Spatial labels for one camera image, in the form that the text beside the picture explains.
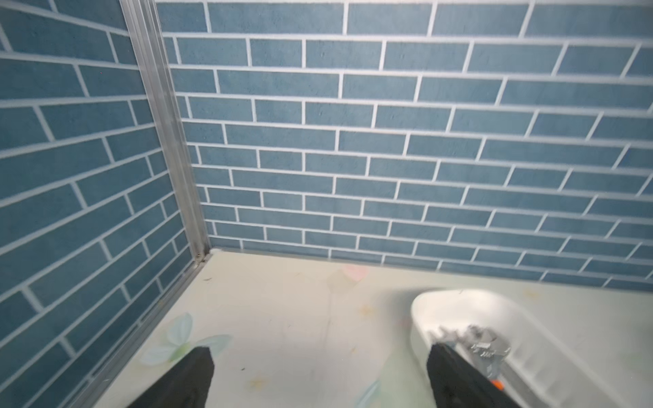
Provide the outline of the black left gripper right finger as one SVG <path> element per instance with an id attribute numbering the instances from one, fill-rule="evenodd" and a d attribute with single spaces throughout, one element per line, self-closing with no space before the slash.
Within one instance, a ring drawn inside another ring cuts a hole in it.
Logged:
<path id="1" fill-rule="evenodd" d="M 520 407 L 445 343 L 432 345 L 426 369 L 438 408 Z"/>

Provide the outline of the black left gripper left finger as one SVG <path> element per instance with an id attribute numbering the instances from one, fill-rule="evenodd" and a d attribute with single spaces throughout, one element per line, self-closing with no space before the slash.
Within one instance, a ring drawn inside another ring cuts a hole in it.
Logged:
<path id="1" fill-rule="evenodd" d="M 210 348 L 195 347 L 129 408 L 205 407 L 213 375 Z"/>

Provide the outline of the orange handled adjustable wrench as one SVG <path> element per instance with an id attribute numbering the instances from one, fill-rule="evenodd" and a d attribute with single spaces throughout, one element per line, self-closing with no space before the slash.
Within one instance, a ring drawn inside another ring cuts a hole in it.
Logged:
<path id="1" fill-rule="evenodd" d="M 452 348 L 497 389 L 505 391 L 500 374 L 503 362 L 511 351 L 511 346 L 493 329 L 469 325 L 460 332 L 440 326 L 430 333 L 430 339 L 432 343 L 444 343 Z"/>

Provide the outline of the white plastic storage box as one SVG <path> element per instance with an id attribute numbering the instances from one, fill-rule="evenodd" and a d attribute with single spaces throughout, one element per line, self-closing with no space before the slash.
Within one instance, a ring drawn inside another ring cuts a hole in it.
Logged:
<path id="1" fill-rule="evenodd" d="M 593 374 L 532 314 L 495 292 L 454 289 L 424 292 L 411 305 L 411 345 L 426 363 L 430 333 L 444 326 L 462 332 L 469 325 L 493 329 L 511 351 L 500 379 L 523 407 L 625 407 L 627 402 Z"/>

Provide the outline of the aluminium corner post left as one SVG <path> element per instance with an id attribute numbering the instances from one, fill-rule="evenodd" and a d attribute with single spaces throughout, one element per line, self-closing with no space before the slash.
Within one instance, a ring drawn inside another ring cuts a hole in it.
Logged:
<path id="1" fill-rule="evenodd" d="M 156 3 L 121 0 L 120 5 L 180 209 L 190 253 L 194 263 L 198 265 L 209 255 L 210 241 L 192 171 L 180 107 L 173 88 L 172 72 L 168 64 Z"/>

